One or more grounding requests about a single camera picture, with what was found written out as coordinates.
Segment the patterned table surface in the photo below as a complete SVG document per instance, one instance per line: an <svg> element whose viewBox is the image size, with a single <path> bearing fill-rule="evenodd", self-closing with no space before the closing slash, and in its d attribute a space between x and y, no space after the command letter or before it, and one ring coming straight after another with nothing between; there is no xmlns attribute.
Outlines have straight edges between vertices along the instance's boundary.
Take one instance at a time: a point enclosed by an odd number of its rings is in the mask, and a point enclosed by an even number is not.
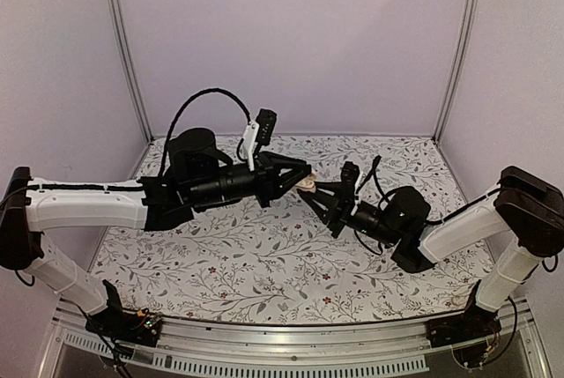
<svg viewBox="0 0 564 378"><path fill-rule="evenodd" d="M234 157L238 137L218 137ZM139 171L157 174L163 140ZM268 148L306 159L323 181L338 181L351 160L363 171L382 155L384 191L412 185L432 217L463 203L440 153L428 138L276 137ZM370 182L363 199L377 202ZM255 323L366 322L461 308L492 259L485 243L465 248L420 274L402 272L367 252L350 230L337 239L292 192L261 210L254 199L197 214L173 231L111 228L93 274L114 283L130 308L165 315Z"/></svg>

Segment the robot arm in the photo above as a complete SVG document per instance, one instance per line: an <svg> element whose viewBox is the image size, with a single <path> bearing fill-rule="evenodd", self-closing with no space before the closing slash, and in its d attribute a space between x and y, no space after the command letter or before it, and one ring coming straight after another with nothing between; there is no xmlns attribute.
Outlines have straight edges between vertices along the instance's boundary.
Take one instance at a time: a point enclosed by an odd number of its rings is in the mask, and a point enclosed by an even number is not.
<svg viewBox="0 0 564 378"><path fill-rule="evenodd" d="M337 238L345 226L395 247L392 260L404 271L433 268L458 250L501 232L514 239L493 270L476 284L460 315L431 320L433 347L451 345L500 330L497 311L538 264L564 248L564 198L554 186L508 167L497 186L441 221L428 221L430 206L413 187L393 189L385 208L358 200L360 170L346 162L341 182L316 184L302 199Z"/></svg>
<svg viewBox="0 0 564 378"><path fill-rule="evenodd" d="M67 183L32 179L28 167L16 168L0 205L0 266L25 271L76 303L88 315L90 331L155 346L160 317L123 311L115 287L79 268L44 232L66 226L170 230L192 220L194 212L248 196L268 207L311 173L303 160L260 152L275 121L273 112L261 109L241 144L245 162L238 164L216 147L211 130L191 129L168 142L170 168L162 176Z"/></svg>

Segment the wire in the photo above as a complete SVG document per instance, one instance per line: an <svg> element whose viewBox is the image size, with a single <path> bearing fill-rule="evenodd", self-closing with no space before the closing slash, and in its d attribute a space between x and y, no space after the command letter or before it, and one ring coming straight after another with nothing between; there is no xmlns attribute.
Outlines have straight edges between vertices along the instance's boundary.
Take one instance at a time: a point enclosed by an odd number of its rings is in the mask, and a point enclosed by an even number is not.
<svg viewBox="0 0 564 378"><path fill-rule="evenodd" d="M237 159L240 160L241 162L245 162L246 159L244 159L241 156L241 147L243 146L243 142L245 141L244 138L242 138L241 140L239 140L239 144L237 145Z"/></svg>
<svg viewBox="0 0 564 378"><path fill-rule="evenodd" d="M490 344L490 346L495 349L500 344L501 335L493 327L491 327L490 330L492 331L493 335L493 342Z"/></svg>
<svg viewBox="0 0 564 378"><path fill-rule="evenodd" d="M468 208L472 207L474 204L477 204L483 200L486 200L488 197L490 197L491 195L494 195L495 193L498 193L501 191L501 187L498 187L496 189L493 189L492 191L490 191L489 193L486 193L483 196L478 197L477 199L472 200L471 202L469 202L468 204L465 204L464 206L461 206L460 208L458 208L456 211L451 212L449 215L447 215L446 217L442 218L442 219L437 219L437 220L427 220L425 221L426 224L428 226L439 226L442 223L448 221L449 219L454 218L456 215L460 215L462 212L466 211Z"/></svg>
<svg viewBox="0 0 564 378"><path fill-rule="evenodd" d="M8 193L6 196L4 196L4 199L2 199L2 201L0 202L0 210L2 210L4 208L4 205L8 203L8 200L10 200L10 197L15 196L18 193L21 193L22 191L37 190L38 188L39 188L39 186L25 186L25 187L20 187L19 189L16 189L16 190Z"/></svg>
<svg viewBox="0 0 564 378"><path fill-rule="evenodd" d="M19 189L15 189L12 192L8 193L4 196L4 199L0 201L0 211L4 208L4 206L8 203L8 200L12 196L16 196L18 193L22 191L28 190L104 190L104 191L142 191L143 186L104 186L102 184L42 184L39 186L38 184L34 184L31 186L24 186L20 187Z"/></svg>
<svg viewBox="0 0 564 378"><path fill-rule="evenodd" d="M367 185L368 181L370 180L370 177L373 175L376 167L378 167L378 164L380 163L380 160L382 159L382 156L378 155L376 156L373 161L372 161L372 166L370 167L370 170L367 172L367 176L364 177L364 180L362 180L362 183L360 184L360 186L356 189L356 194L358 195L360 193L360 191L364 188L364 186Z"/></svg>
<svg viewBox="0 0 564 378"><path fill-rule="evenodd" d="M382 198L380 199L380 201L378 202L378 210L382 211L382 202L390 202L390 196L395 195L399 190L401 189L407 189L411 186L401 186L401 187L396 187L395 189L390 190L389 192L387 192L386 194L384 194L382 196Z"/></svg>
<svg viewBox="0 0 564 378"><path fill-rule="evenodd" d="M89 316L89 314L87 314L84 310L82 310L82 308L77 305L78 310L80 310L80 312L82 313L82 316L86 319L86 321L90 324L90 326L93 328L94 332L96 333L96 335L100 338L100 340L102 341L102 343L108 348L108 350L110 350L110 352L112 353L112 357L114 358L114 370L122 377L122 378L133 378L130 374L130 371L128 371L127 367L125 366L125 362L123 362L123 360L119 357L118 354L124 354L123 351L120 353L121 348L118 349L117 348L117 344L115 343L114 339L112 339L112 342L114 343L114 347L112 347L112 345L104 338L104 336L101 335L100 331L98 330L98 327L96 326L96 324L93 322L92 318Z"/></svg>
<svg viewBox="0 0 564 378"><path fill-rule="evenodd" d="M372 248L370 248L364 241L362 241L362 240L360 239L359 233L358 233L356 230L353 230L353 231L354 231L354 235L356 236L356 240L358 240L359 243L360 243L362 246L364 246L364 248L365 248L366 250L368 250L370 253L372 253L372 254L374 254L374 255L376 255L376 256L382 256L382 255L383 255L384 249L382 248L382 244L381 244L379 241L378 241L378 250L380 250L380 253L376 252L375 250L373 250Z"/></svg>
<svg viewBox="0 0 564 378"><path fill-rule="evenodd" d="M165 173L165 164L167 163L167 154L168 154L168 143L170 142L170 138L173 135L174 127L176 126L176 123L178 122L182 113L184 112L184 109L186 109L186 107L190 103L192 103L194 100L196 100L200 96L204 96L205 94L208 94L208 93L221 93L221 94L227 96L229 99L233 100L237 105L239 105L239 107L241 108L241 110L245 114L245 117L247 118L247 123L250 122L250 113L249 113L249 110L247 109L247 107L245 106L245 104L243 102L241 102L241 100L237 96L235 96L234 94L232 94L231 92L229 92L227 90L220 89L218 87L214 87L214 88L211 88L211 89L204 89L204 90L199 91L198 93L193 94L192 96L189 97L188 100L186 100L182 104L180 109L178 109L178 112L176 112L176 115L174 116L173 121L170 123L170 127L168 128L167 138L165 139L165 145L163 146L162 159L160 160L159 173L157 174L157 176L159 178L161 178L163 176L163 174Z"/></svg>
<svg viewBox="0 0 564 378"><path fill-rule="evenodd" d="M490 360L486 360L486 362L484 362L484 366L491 365L497 359L499 359L501 356L503 356L503 354L511 346L511 343L513 343L513 339L515 338L515 335L517 333L517 323L519 322L519 313L517 312L517 305L515 304L513 299L511 299L511 297L508 297L508 300L511 303L511 306L513 306L513 313L515 314L515 320L513 322L513 329L511 331L511 335L509 336L508 342L505 344L505 346L503 346L503 349L501 349L501 352L499 352L499 354L496 357L491 358Z"/></svg>
<svg viewBox="0 0 564 378"><path fill-rule="evenodd" d="M19 275L19 271L14 272L16 272L16 277L18 277L18 280L21 281L21 284L27 285L28 287L33 287L35 285L35 277L33 275L32 280L30 282L27 282L21 277L21 275Z"/></svg>
<svg viewBox="0 0 564 378"><path fill-rule="evenodd" d="M132 356L134 353L133 349L130 349L129 347L125 347L123 345L120 345L115 337L111 338L112 343L114 344L114 350L118 353L121 354L122 356Z"/></svg>
<svg viewBox="0 0 564 378"><path fill-rule="evenodd" d="M552 274L553 272L555 272L556 268L558 268L558 255L554 255L554 265L553 265L552 268L549 268L548 266L546 266L546 259L543 259L543 268L549 274Z"/></svg>
<svg viewBox="0 0 564 378"><path fill-rule="evenodd" d="M378 181L378 176L377 176L377 171L376 171L376 169L378 168L378 165L380 164L381 160L382 160L382 156L380 156L380 155L378 155L376 157L376 159L374 159L374 162L372 163L372 178L374 179L374 184L375 184L376 188L378 189L378 191L380 192L380 196L382 196L382 199L384 199L386 202L389 203L390 200L384 194L384 190L382 190L382 187L380 186L380 182Z"/></svg>

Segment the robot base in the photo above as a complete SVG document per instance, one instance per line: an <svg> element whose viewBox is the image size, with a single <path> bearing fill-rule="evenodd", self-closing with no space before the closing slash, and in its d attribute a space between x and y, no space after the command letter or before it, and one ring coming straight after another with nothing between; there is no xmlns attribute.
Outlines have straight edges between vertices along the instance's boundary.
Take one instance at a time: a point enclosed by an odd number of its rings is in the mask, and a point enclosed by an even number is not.
<svg viewBox="0 0 564 378"><path fill-rule="evenodd" d="M431 347L455 345L501 331L497 312L488 312L476 306L478 286L479 282L472 289L462 314L427 321L427 339Z"/></svg>
<svg viewBox="0 0 564 378"><path fill-rule="evenodd" d="M151 314L148 310L124 312L115 287L106 280L103 284L108 290L108 307L89 316L86 330L112 340L156 347L162 328L162 316Z"/></svg>

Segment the white wall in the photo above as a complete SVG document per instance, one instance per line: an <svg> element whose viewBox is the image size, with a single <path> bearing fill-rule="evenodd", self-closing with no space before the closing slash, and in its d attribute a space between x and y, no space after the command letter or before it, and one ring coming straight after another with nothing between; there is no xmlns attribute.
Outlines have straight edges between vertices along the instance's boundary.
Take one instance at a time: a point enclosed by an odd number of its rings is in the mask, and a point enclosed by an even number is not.
<svg viewBox="0 0 564 378"><path fill-rule="evenodd" d="M479 0L443 141L465 194L517 165L564 189L564 0ZM506 241L492 241L499 255ZM564 267L526 286L554 376L564 376Z"/></svg>
<svg viewBox="0 0 564 378"><path fill-rule="evenodd" d="M126 178L144 142L106 0L0 0L0 192L14 167L67 181ZM85 266L99 230L51 233ZM29 378L56 297L0 269L0 376Z"/></svg>
<svg viewBox="0 0 564 378"><path fill-rule="evenodd" d="M122 0L152 128L223 86L278 132L431 135L464 0ZM179 122L241 132L221 96Z"/></svg>

